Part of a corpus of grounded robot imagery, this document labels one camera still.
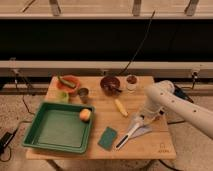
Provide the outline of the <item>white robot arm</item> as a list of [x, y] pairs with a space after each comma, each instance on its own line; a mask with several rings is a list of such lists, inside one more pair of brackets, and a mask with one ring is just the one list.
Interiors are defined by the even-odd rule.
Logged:
[[213, 111], [175, 96], [174, 91], [174, 84], [168, 80], [145, 87], [146, 99], [140, 114], [153, 118], [165, 107], [213, 139]]

